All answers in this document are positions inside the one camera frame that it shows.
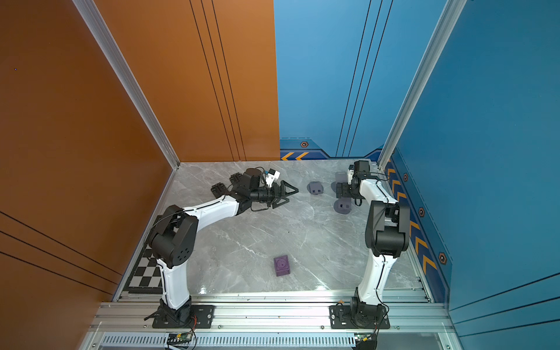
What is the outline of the purple-grey phone stand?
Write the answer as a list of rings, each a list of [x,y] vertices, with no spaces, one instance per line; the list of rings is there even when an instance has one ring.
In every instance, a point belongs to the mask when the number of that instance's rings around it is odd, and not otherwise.
[[[307,191],[312,195],[320,195],[325,192],[322,182],[312,181],[307,184]]]
[[[348,184],[348,173],[345,171],[335,173],[335,181],[331,184],[331,189],[333,192],[337,192],[338,184]]]
[[[338,198],[333,204],[333,208],[338,214],[349,214],[352,210],[352,199]]]

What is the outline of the black phone stand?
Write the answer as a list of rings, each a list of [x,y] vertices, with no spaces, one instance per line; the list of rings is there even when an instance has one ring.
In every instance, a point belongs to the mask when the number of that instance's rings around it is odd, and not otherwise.
[[[216,199],[218,199],[223,196],[231,195],[232,187],[233,185],[226,185],[222,182],[219,182],[211,187],[211,193]]]
[[[243,174],[235,173],[230,176],[230,183],[235,186],[243,179]]]

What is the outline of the purple square box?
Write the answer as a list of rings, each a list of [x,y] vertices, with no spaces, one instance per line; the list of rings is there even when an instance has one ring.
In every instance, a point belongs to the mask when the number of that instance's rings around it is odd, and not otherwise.
[[[291,272],[289,257],[282,255],[274,258],[274,271],[277,277],[289,275]]]

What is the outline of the black phone stand right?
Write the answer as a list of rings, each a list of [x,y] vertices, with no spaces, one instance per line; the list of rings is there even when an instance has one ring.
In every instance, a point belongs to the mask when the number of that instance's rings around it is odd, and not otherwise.
[[[243,174],[235,173],[230,176],[230,183],[235,186],[243,179]]]

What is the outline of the black white checkerboard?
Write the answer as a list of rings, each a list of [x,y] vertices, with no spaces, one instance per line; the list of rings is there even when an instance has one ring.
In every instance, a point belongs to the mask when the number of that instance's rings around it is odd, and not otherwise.
[[[123,290],[132,294],[162,294],[163,282],[160,268],[147,242],[144,242]]]

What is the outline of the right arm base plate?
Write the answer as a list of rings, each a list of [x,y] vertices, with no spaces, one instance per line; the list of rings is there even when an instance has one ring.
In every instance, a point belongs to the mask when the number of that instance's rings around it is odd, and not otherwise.
[[[369,329],[388,330],[388,311],[382,304],[365,305],[353,309],[342,304],[329,307],[329,320],[332,329]]]

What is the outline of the left aluminium corner post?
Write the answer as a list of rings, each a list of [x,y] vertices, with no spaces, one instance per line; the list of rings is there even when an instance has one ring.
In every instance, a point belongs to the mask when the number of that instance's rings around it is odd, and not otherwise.
[[[177,170],[181,163],[179,157],[157,119],[153,108],[150,106],[134,73],[129,67],[121,49],[116,43],[115,38],[109,30],[108,25],[103,19],[95,1],[74,0],[73,3],[170,167],[173,170]]]

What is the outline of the green circuit board left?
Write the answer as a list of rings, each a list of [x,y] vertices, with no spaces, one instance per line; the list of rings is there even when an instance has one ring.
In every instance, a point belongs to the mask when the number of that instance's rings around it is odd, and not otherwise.
[[[166,349],[190,349],[195,345],[194,335],[188,333],[169,333],[166,339]]]

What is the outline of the right aluminium corner post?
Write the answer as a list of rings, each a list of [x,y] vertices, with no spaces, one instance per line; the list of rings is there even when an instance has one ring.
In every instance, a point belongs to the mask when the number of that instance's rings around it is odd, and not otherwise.
[[[446,2],[395,118],[395,122],[384,143],[382,152],[377,161],[380,170],[384,171],[386,169],[466,3],[467,0],[449,0]]]

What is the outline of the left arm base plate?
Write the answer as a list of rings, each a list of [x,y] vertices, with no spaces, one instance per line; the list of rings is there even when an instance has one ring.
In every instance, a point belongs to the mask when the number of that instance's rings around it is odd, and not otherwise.
[[[154,329],[210,329],[214,320],[214,312],[215,306],[213,305],[183,306],[174,310],[164,303],[145,319],[153,319],[152,327]]]

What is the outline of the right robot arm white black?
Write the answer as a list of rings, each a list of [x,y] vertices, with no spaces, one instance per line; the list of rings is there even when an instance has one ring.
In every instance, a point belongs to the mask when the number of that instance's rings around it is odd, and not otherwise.
[[[350,319],[358,328],[386,327],[389,306],[383,300],[392,266],[410,243],[410,207],[384,187],[384,175],[370,170],[369,160],[357,160],[348,168],[346,179],[335,184],[339,213],[351,205],[369,205],[365,224],[365,245],[369,249],[363,280],[351,299]]]

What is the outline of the aluminium corner post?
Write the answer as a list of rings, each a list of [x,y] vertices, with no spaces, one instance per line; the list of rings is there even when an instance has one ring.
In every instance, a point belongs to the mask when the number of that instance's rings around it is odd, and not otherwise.
[[[446,2],[395,118],[395,122],[384,143],[382,152],[377,161],[380,170],[384,171],[386,169],[466,3],[467,0],[449,0]]]
[[[173,170],[177,170],[181,163],[179,157],[157,119],[153,108],[150,106],[134,73],[129,67],[121,49],[116,43],[115,38],[109,30],[108,25],[103,19],[95,1],[74,0],[73,3],[170,167]]]

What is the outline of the circuit board right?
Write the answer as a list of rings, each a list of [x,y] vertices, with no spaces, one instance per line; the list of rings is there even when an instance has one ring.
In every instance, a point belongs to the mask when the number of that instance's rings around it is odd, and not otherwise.
[[[377,350],[378,337],[375,334],[355,334],[355,350]]]

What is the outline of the aluminium front rail frame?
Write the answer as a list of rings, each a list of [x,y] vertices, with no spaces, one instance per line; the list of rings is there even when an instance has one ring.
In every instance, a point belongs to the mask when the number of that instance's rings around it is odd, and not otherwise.
[[[156,297],[125,296],[103,303],[91,322],[83,349],[166,349],[169,333],[191,332],[190,349],[353,349],[355,334],[375,334],[378,349],[460,349],[446,307],[423,291],[390,290],[388,330],[332,329],[329,307],[350,306],[352,291],[194,295],[192,306],[215,306],[210,329],[154,329],[145,318]]]

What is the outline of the black phone stand left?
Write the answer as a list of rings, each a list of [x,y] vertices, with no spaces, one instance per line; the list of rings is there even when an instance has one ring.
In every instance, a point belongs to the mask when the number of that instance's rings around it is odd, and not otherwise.
[[[211,187],[211,193],[216,199],[218,199],[223,196],[231,195],[232,187],[233,185],[226,185],[222,182],[219,182]]]

